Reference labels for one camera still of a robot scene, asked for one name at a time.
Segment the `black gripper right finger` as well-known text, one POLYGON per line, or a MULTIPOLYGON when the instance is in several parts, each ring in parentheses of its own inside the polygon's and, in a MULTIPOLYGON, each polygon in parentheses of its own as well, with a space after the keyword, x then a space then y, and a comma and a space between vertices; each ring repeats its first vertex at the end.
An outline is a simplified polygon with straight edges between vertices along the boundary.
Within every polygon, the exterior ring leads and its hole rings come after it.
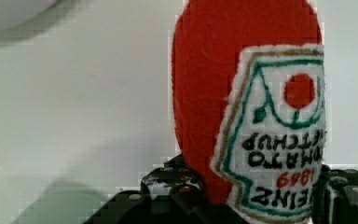
POLYGON ((358 170, 323 166, 311 220, 313 224, 358 224, 358 170))

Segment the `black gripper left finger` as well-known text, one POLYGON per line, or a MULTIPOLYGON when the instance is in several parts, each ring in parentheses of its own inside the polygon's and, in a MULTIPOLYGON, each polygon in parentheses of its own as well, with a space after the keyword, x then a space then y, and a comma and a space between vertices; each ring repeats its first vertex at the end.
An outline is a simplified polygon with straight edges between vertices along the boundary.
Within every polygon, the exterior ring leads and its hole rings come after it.
POLYGON ((116 194, 84 224, 249 224, 224 203, 211 203, 201 177, 182 155, 116 194))

